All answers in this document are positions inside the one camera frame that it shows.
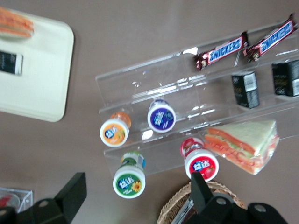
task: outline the brown table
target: brown table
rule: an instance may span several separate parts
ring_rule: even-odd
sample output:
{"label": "brown table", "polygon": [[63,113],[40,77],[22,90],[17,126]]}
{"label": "brown table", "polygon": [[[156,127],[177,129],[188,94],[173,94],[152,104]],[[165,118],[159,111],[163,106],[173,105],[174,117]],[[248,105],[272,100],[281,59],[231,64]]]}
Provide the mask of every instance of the brown table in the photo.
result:
{"label": "brown table", "polygon": [[[285,20],[296,0],[79,1],[1,0],[0,5],[63,21],[75,35],[65,116],[56,123],[0,113],[0,185],[54,196],[84,171],[88,195],[73,223],[155,223],[162,206],[188,183],[184,168],[147,177],[137,199],[114,193],[99,138],[103,106],[98,74],[164,56],[202,42]],[[299,137],[281,141],[268,165],[250,175],[224,159],[215,180],[246,204],[274,206],[298,223]]]}

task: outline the clear acrylic shelf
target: clear acrylic shelf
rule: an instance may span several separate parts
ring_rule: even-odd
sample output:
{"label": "clear acrylic shelf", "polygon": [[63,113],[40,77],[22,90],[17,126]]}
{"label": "clear acrylic shelf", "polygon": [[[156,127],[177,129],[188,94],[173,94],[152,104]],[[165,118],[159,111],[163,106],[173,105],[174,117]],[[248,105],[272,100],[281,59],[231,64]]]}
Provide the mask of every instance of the clear acrylic shelf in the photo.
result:
{"label": "clear acrylic shelf", "polygon": [[[279,24],[274,24],[249,31],[250,44],[256,44],[278,26]],[[264,114],[269,114],[269,110],[279,113],[278,108],[286,105],[291,111],[299,110],[291,107],[293,103],[299,102],[299,97],[275,95],[271,69],[274,62],[299,59],[298,31],[269,50],[258,63],[248,63],[240,51],[197,71],[193,59],[195,54],[209,51],[236,38],[241,32],[96,77],[104,102],[104,107],[100,109],[101,121],[105,122],[117,111],[126,112],[132,119],[127,142],[122,147],[104,150],[112,175],[127,151],[137,150],[143,154],[147,161],[145,173],[150,175],[182,166],[183,158],[178,152],[181,142],[187,137],[200,134],[207,126],[232,122],[237,118],[255,117],[258,114],[265,116]],[[231,80],[234,72],[249,70],[255,71],[260,100],[260,105],[252,109],[236,103]],[[150,103],[157,98],[168,101],[177,115],[176,125],[168,133],[154,133],[147,123]]]}

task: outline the snickers bar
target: snickers bar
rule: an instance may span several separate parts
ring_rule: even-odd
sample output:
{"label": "snickers bar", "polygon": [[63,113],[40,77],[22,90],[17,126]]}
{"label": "snickers bar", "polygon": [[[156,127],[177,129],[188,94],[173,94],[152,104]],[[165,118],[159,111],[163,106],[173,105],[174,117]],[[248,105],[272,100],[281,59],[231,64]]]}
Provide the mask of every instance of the snickers bar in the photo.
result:
{"label": "snickers bar", "polygon": [[194,57],[196,68],[200,71],[204,67],[219,61],[245,47],[249,46],[247,32],[243,32],[238,38],[231,40],[210,51],[200,53]]}
{"label": "snickers bar", "polygon": [[285,21],[279,28],[273,30],[256,45],[245,49],[243,53],[244,56],[248,57],[248,61],[251,62],[254,60],[257,62],[258,59],[267,53],[268,50],[293,33],[297,29],[297,23],[293,17],[294,14],[291,14],[289,19]]}

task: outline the black product box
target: black product box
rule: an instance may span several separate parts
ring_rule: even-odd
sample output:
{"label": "black product box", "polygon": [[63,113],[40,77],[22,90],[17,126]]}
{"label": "black product box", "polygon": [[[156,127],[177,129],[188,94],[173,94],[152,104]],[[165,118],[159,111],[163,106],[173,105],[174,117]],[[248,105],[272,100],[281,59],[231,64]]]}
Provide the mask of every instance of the black product box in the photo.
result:
{"label": "black product box", "polygon": [[273,82],[276,95],[299,95],[299,60],[273,63]]}
{"label": "black product box", "polygon": [[260,105],[254,71],[234,73],[232,81],[237,104],[250,109]]}

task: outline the white bottle cap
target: white bottle cap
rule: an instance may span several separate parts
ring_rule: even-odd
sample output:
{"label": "white bottle cap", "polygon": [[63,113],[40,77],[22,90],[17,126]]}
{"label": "white bottle cap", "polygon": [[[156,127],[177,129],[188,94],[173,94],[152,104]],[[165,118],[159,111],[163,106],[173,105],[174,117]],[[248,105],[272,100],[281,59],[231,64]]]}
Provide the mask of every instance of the white bottle cap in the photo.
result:
{"label": "white bottle cap", "polygon": [[208,150],[199,149],[192,151],[185,159],[185,170],[191,179],[191,173],[200,172],[206,182],[216,177],[219,163],[216,157]]}
{"label": "white bottle cap", "polygon": [[129,128],[119,119],[109,119],[100,128],[100,138],[109,147],[119,147],[128,139]]}
{"label": "white bottle cap", "polygon": [[113,179],[114,191],[123,198],[138,197],[145,189],[145,174],[135,166],[123,166]]}
{"label": "white bottle cap", "polygon": [[[166,114],[169,114],[171,120],[167,119]],[[157,133],[170,131],[176,124],[176,119],[176,113],[173,108],[166,103],[156,103],[149,108],[148,124]]]}

